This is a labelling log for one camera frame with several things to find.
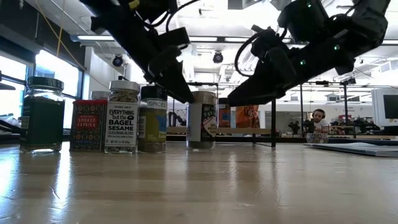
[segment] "metal pole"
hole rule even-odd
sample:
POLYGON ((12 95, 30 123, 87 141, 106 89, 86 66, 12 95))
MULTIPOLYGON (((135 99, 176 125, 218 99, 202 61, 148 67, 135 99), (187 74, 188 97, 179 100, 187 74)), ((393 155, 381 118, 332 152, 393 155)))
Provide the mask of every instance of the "metal pole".
POLYGON ((276 146, 276 100, 271 104, 271 147, 276 146))
POLYGON ((343 88, 344 88, 344 110, 346 117, 346 126, 348 126, 347 84, 344 84, 343 88))
POLYGON ((303 85, 300 85, 301 135, 304 133, 303 85))

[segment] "ceiling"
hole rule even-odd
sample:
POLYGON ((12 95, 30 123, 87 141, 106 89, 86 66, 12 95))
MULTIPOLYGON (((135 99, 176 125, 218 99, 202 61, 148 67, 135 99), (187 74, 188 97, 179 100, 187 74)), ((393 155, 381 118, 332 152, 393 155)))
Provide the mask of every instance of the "ceiling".
MULTIPOLYGON (((45 15, 69 34, 94 34, 90 31, 90 12, 79 2, 79 0, 25 0, 29 4, 37 7, 40 4, 45 15)), ((177 0, 178 5, 182 5, 189 0, 177 0)), ((249 37, 253 35, 250 27, 256 24, 260 27, 271 26, 277 30, 277 17, 279 11, 270 3, 263 0, 244 10, 227 10, 228 0, 202 0, 198 1, 180 12, 172 19, 170 29, 186 27, 190 36, 224 36, 224 37, 249 37)), ((344 13, 346 9, 338 9, 337 6, 352 5, 350 0, 323 0, 323 5, 329 16, 344 13)), ((398 0, 392 0, 386 14, 389 27, 386 39, 398 39, 398 0)), ((158 27, 160 33, 165 32, 165 26, 158 27)), ((95 52, 105 61, 111 64, 115 54, 123 53, 124 50, 115 42, 91 42, 95 52)), ((232 66, 236 51, 241 44, 209 44, 194 43, 184 54, 185 78, 191 82, 221 82, 238 85, 246 78, 234 71, 232 66), (215 51, 222 51, 224 61, 221 64, 214 64, 213 54, 215 51)), ((396 85, 398 80, 386 80, 383 75, 377 74, 381 65, 390 63, 390 60, 398 58, 398 47, 381 46, 374 49, 357 59, 356 70, 346 76, 354 76, 358 83, 368 85, 396 85)), ((239 61, 239 66, 245 73, 252 73, 257 60, 247 48, 239 61)), ((314 80, 339 81, 334 70, 325 72, 314 80)), ((234 86, 222 86, 221 95, 227 95, 234 86)), ((358 92, 358 95, 369 93, 370 89, 358 92)), ((334 91, 322 92, 322 96, 334 93, 334 91)), ((309 91, 308 97, 319 95, 315 91, 309 91)))

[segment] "desk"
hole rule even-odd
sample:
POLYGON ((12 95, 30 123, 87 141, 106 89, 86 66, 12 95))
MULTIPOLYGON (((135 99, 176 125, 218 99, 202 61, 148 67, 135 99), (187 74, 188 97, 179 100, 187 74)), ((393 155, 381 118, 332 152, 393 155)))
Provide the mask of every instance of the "desk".
POLYGON ((397 223, 396 159, 217 144, 165 154, 0 148, 0 223, 397 223))

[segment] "spice jar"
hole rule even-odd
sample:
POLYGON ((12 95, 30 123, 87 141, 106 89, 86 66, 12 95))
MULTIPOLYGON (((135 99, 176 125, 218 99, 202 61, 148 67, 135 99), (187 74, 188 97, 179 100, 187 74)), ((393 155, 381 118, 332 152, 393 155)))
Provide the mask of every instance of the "spice jar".
POLYGON ((105 152, 133 153, 137 146, 138 83, 111 81, 106 113, 105 152))
POLYGON ((91 91, 91 99, 92 100, 108 100, 110 96, 110 92, 108 91, 91 91))
POLYGON ((231 107, 228 103, 228 98, 218 99, 218 127, 231 127, 231 107))
POLYGON ((193 91, 194 102, 188 105, 187 147, 212 149, 216 141, 216 94, 193 91))
POLYGON ((159 86, 141 88, 138 150, 166 151, 167 93, 159 86))
POLYGON ((65 100, 63 82, 29 77, 21 121, 21 151, 60 151, 65 100))

